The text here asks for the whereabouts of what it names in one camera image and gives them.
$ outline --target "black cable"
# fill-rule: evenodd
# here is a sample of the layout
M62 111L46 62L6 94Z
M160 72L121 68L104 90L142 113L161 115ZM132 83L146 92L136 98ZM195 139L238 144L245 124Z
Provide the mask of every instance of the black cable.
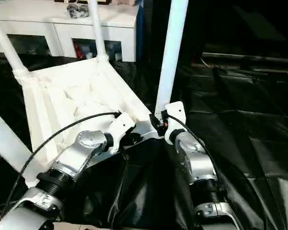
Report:
M6 213L6 210L7 210L8 206L10 205L10 202L11 202L12 196L13 196L13 194L14 194L14 191L15 191L15 189L16 189L16 187L17 187L17 185L18 185L18 182L19 182L20 178L22 177L25 169L27 168L27 166L29 165L29 163L31 162L31 160L35 157L35 155L36 155L48 142L50 142L50 141L51 141L53 138L55 138L58 134L60 134L61 132L65 131L66 129L68 129L68 128L70 128L70 127L73 127L73 126L75 126L75 125L77 125L77 124L79 124L79 123L81 123L81 122L83 122L83 121L86 121L86 120L89 120L89 119L92 119L92 118L95 118L95 117L99 117L99 116L106 116L106 115L114 115L115 117L117 117L117 116L121 115L121 113L102 113L102 114L96 114L96 115L92 115L92 116L85 117L85 118L83 118L83 119L80 119L80 120L78 120L78 121L76 121L76 122L73 122L73 123L71 123L70 125L68 125L68 126L62 128L62 129L60 129L59 131L57 131L56 133L54 133L53 135L51 135L47 140L45 140L45 141L32 153L32 155L31 155L31 156L28 158L28 160L25 162L23 168L20 170L20 172L19 172L19 174L18 174L18 177L17 177L17 179L16 179L16 181L15 181L15 183L14 183L14 186L13 186L13 188L12 188L10 194L9 194L9 197L8 197L8 199L7 199L7 201L6 201L6 204L5 204L5 206L4 206L3 212L2 212L2 214L1 214L1 216L0 216L0 220L4 217L4 215L5 215L5 213Z

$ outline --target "white metal pole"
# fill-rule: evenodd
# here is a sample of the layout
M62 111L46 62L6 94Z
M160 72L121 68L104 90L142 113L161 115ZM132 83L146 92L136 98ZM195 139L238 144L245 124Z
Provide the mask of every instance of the white metal pole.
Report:
M0 44L3 48L4 54L7 60L9 61L13 71L27 72L27 68L21 62L13 45L11 44L6 33L1 29L1 27L0 27Z
M97 0L89 0L89 11L90 16L93 17L93 28L95 32L96 47L97 47L97 59L101 61L108 60L108 56L105 49L105 42L101 31Z
M11 128L0 117L0 156L3 157L16 171L20 172L24 163L31 156L31 151L24 145ZM35 159L31 161L24 172L28 186L34 186L36 176L45 168Z
M171 3L155 109L155 116L159 119L161 119L160 112L165 110L165 105L170 102L172 95L188 2L188 0L172 0Z

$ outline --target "black tarp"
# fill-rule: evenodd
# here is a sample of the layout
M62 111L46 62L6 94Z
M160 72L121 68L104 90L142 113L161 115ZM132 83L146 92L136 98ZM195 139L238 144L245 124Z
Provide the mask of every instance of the black tarp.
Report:
M74 61L21 58L30 70ZM113 66L153 111L159 68ZM172 95L178 100L187 125L210 149L245 229L288 230L288 75L179 67ZM29 146L21 89L3 57L0 115ZM193 229L190 192L170 151L163 140L152 139L88 169L66 202L64 220L103 228ZM0 159L0 204L15 174ZM25 189L22 182L16 197Z

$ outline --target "cabinet door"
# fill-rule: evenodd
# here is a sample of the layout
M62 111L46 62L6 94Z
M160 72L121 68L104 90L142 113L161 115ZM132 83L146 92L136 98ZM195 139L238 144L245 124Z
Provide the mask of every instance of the cabinet door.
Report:
M0 21L0 26L4 32L9 36L12 43L18 46L15 47L19 53L24 53L28 43L36 43L43 46L43 42L49 49L49 54L52 56L63 56L63 51L52 23L37 23L37 22L18 22L18 21ZM27 53L35 53L32 50L28 50Z
M55 24L55 27L65 57L77 57L74 48L76 39L95 40L94 29L91 25ZM135 31L135 28L102 26L104 40L120 42L122 60L128 62L136 61Z

